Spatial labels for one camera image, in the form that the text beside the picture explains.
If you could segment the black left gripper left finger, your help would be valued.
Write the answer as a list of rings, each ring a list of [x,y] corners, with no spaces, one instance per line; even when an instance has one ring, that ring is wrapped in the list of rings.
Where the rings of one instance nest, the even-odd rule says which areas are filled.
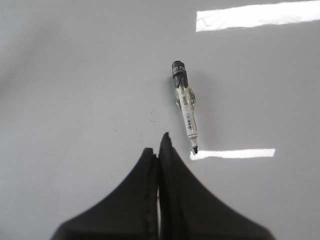
[[[159,160],[145,148],[127,177],[107,197],[62,223],[53,240],[156,240]]]

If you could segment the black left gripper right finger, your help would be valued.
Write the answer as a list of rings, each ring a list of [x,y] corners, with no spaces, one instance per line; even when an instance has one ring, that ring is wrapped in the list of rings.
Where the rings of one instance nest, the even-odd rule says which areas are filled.
[[[101,233],[107,240],[158,238],[158,159],[150,143],[122,143],[117,157],[121,183],[103,200]]]

